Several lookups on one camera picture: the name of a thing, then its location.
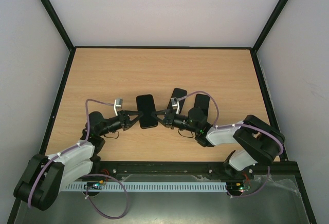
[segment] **white plastic cover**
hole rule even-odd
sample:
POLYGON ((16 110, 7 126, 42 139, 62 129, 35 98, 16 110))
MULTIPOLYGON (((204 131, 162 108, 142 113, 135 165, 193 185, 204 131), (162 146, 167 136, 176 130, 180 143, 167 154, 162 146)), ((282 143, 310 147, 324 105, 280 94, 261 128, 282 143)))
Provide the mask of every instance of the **white plastic cover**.
POLYGON ((235 151, 229 160, 229 164, 238 171, 256 163, 257 161, 255 161, 245 150, 235 151))

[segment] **phone screen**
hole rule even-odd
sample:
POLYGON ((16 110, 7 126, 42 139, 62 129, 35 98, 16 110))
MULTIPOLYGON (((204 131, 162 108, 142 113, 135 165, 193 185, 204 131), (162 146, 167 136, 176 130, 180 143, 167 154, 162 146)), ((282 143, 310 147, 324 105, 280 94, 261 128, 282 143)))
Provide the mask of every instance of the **phone screen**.
POLYGON ((196 94, 194 107, 199 107, 208 116, 210 97, 203 94, 196 94))
POLYGON ((139 125, 142 129, 156 127, 158 121, 151 116, 155 111, 154 99, 151 94, 136 97, 137 110, 143 112, 143 116, 139 119, 139 125))

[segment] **black edge trim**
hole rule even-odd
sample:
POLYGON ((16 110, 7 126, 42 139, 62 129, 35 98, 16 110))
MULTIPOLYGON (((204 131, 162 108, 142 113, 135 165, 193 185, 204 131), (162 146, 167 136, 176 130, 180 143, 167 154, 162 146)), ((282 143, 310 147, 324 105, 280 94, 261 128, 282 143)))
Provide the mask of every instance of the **black edge trim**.
POLYGON ((189 47, 189 46, 77 46, 76 48, 135 48, 135 49, 246 49, 250 47, 189 47))
POLYGON ((56 99, 55 99, 55 103, 53 105, 51 115, 50 115, 50 118, 49 118, 49 122, 48 122, 48 125, 47 125, 46 133, 45 133, 45 136, 43 138, 43 141, 42 141, 42 144, 41 144, 41 147, 40 147, 39 153, 42 154, 42 155, 44 155, 46 153, 46 150, 47 150, 47 145, 48 145, 48 142, 49 142, 49 138, 50 138, 50 135, 51 135, 53 125, 55 123, 58 108, 59 108, 61 100, 62 100, 64 88, 65 88, 65 85, 66 85, 68 74, 69 74, 70 69, 71 69, 71 65, 72 65, 72 62, 73 62, 75 52, 76 52, 76 49, 74 48, 70 52, 70 55, 68 56, 68 59, 67 59, 67 63, 66 63, 66 66, 65 66, 63 77, 62 77, 62 81, 61 81, 60 87, 58 89, 56 99))
MULTIPOLYGON (((261 65, 260 65, 258 57, 257 57, 257 53, 255 51, 251 50, 250 54, 251 54, 253 66, 255 68, 256 76, 257 76, 257 79, 258 79, 259 87, 261 89, 261 93, 262 93, 262 96, 263 96, 263 100, 264 100, 264 104, 265 104, 265 108, 266 108, 269 123, 275 129, 280 130, 277 119, 276 119, 276 115, 274 113, 271 98, 269 96, 268 89, 267 89, 267 86, 266 86, 266 83, 265 83, 265 79, 264 79, 264 76, 263 76, 261 65)), ((288 160, 288 156, 287 156, 287 152, 286 152, 286 149, 285 149, 284 145, 283 145, 283 148, 284 148, 284 151, 280 155, 280 159, 285 161, 285 160, 288 160)))
POLYGON ((64 43, 66 44, 68 50, 73 50, 74 46, 71 42, 70 38, 68 37, 68 34, 66 33, 64 26, 62 25, 62 22, 60 21, 59 17, 57 16, 57 13, 55 12, 50 0, 40 0, 45 7, 46 11, 48 12, 53 24, 57 28, 59 34, 61 35, 64 43))
POLYGON ((20 206, 21 206, 21 201, 18 198, 16 198, 15 202, 14 202, 14 205, 11 208, 7 224, 14 224, 15 223, 15 220, 16 220, 16 217, 17 217, 20 206))
POLYGON ((253 46, 253 50, 257 52, 260 47, 262 46, 265 38, 267 37, 268 33, 270 32, 272 26, 276 22, 277 18, 279 17, 280 13, 282 12, 284 6, 287 4, 288 0, 279 0, 276 7, 274 8, 272 14, 270 15, 268 21, 266 22, 261 34, 259 35, 255 45, 253 46))

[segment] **cable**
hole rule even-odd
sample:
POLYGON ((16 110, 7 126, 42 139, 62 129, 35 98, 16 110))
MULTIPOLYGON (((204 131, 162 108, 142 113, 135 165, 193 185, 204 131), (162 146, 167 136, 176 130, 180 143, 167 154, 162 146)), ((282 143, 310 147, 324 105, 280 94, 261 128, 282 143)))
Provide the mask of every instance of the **cable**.
POLYGON ((250 193, 250 194, 248 194, 248 195, 243 195, 243 196, 233 196, 233 195, 231 195, 231 193, 229 193, 228 191, 227 191, 227 194, 228 194, 231 198, 251 197, 251 196, 257 194, 258 192, 260 192, 260 191, 265 187, 265 185, 266 185, 266 183, 267 183, 267 181, 268 181, 268 179, 269 179, 269 171, 270 171, 270 167, 268 166, 268 167, 267 167, 267 176, 266 176, 266 180, 265 180, 264 184, 263 184, 261 187, 258 188, 257 191, 255 191, 255 192, 253 192, 253 193, 250 193))
POLYGON ((89 202, 92 204, 92 206, 94 207, 94 209, 96 210, 96 212, 98 214, 100 214, 101 216, 107 218, 107 219, 111 219, 111 220, 117 220, 117 219, 120 219, 122 218, 123 216, 125 216, 127 213, 128 213, 128 209, 129 209, 129 205, 130 205, 130 199, 129 199, 129 195, 128 195, 128 192, 127 192, 127 189, 124 187, 124 185, 119 181, 117 180, 116 178, 110 176, 110 175, 106 175, 106 174, 87 174, 87 175, 84 175, 83 177, 92 177, 92 176, 101 176, 101 177, 106 177, 106 178, 109 178, 109 179, 112 179, 114 180, 115 182, 119 183, 119 185, 121 185, 124 193, 125 193, 125 197, 126 197, 126 205, 125 205, 125 209, 123 211, 123 213, 119 216, 116 216, 116 217, 113 217, 113 216, 109 216, 109 215, 106 215, 104 214, 103 212, 101 212, 97 207, 96 205, 93 203, 93 201, 91 200, 91 198, 88 196, 88 190, 89 188, 87 188, 86 190, 86 197, 85 199, 88 199, 89 202))
POLYGON ((191 133, 191 136, 184 136, 184 135, 182 135, 181 133, 180 133, 180 131, 179 131, 179 129, 177 130, 178 131, 178 134, 180 134, 182 137, 184 137, 184 138, 194 138, 194 136, 193 136, 193 133, 192 132, 190 132, 191 133))
POLYGON ((267 137, 273 139, 278 144, 278 146, 280 148, 280 151, 278 153, 278 156, 283 153, 283 145, 282 145, 282 143, 275 136, 273 136, 271 133, 268 133, 265 130, 259 129, 258 127, 255 127, 255 126, 252 126, 252 125, 246 125, 246 124, 231 124, 231 125, 217 126, 216 127, 216 130, 227 129, 227 128, 231 128, 232 126, 233 127, 240 127, 240 126, 242 126, 242 127, 250 128, 250 129, 256 130, 257 132, 260 132, 260 133, 266 135, 267 137))
POLYGON ((43 176, 43 174, 45 173, 46 169, 50 166, 50 164, 55 161, 57 158, 59 158, 60 156, 64 155, 65 153, 77 148, 77 147, 80 147, 82 145, 84 145, 86 142, 87 142, 87 139, 89 138, 89 134, 90 134, 90 120, 89 120, 89 111, 88 111, 88 102, 91 101, 91 102, 97 102, 97 103, 100 103, 100 104, 104 104, 104 105, 109 105, 109 106, 114 106, 114 104, 112 103, 107 103, 107 102, 101 102, 101 101, 97 101, 97 100, 94 100, 94 99, 87 99, 86 100, 86 103, 85 103, 85 107, 86 107, 86 115, 87 115, 87 135, 86 135, 86 139, 81 142, 80 144, 75 144, 73 146, 71 146, 70 148, 67 148, 61 152, 58 152, 57 155, 55 155, 53 158, 51 158, 47 163, 46 165, 41 169, 40 173, 38 174, 37 178, 35 179, 35 182, 31 188, 31 191, 30 191, 30 195, 27 199, 27 206, 28 208, 32 208, 32 196, 35 192, 35 188, 36 186, 38 185, 41 177, 43 176))
POLYGON ((216 110, 217 110, 217 116, 216 116, 216 119, 215 119, 215 121, 214 121, 214 125, 213 125, 213 126, 216 127, 216 123, 217 123, 217 121, 218 121, 218 118, 220 117, 220 110, 219 110, 219 108, 218 108, 218 106, 217 106, 216 101, 213 99, 213 97, 212 97, 211 95, 209 95, 208 93, 206 93, 206 92, 204 92, 204 91, 202 91, 202 90, 198 90, 198 91, 192 92, 192 93, 190 93, 190 94, 188 94, 188 95, 186 95, 186 96, 184 96, 184 97, 177 98, 177 101, 184 100, 184 99, 186 99, 187 97, 192 96, 192 95, 197 94, 197 93, 203 93, 203 94, 209 96, 210 99, 212 100, 212 102, 215 104, 215 107, 216 107, 216 110))

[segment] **black smartphone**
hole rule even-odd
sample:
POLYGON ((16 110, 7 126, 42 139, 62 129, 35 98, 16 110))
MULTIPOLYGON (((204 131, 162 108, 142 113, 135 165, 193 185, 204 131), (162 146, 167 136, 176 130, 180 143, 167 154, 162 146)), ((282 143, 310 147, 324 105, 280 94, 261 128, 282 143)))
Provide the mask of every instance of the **black smartphone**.
MULTIPOLYGON (((184 89, 180 89, 180 88, 174 88, 174 91, 171 95, 171 98, 173 97, 177 97, 177 98, 181 98, 181 97, 184 97, 187 95, 187 91, 184 90, 184 89)), ((184 105, 184 102, 185 102, 185 99, 184 100, 181 100, 179 102, 179 113, 182 111, 183 109, 183 105, 184 105)), ((167 109, 173 109, 173 106, 171 105, 171 101, 169 100, 169 104, 167 106, 167 109)))
POLYGON ((136 97, 137 110, 143 112, 143 116, 139 119, 139 125, 142 129, 156 127, 158 121, 151 114, 155 111, 154 99, 151 94, 136 97))
POLYGON ((196 94, 194 107, 199 107, 208 116, 210 97, 203 94, 196 94))

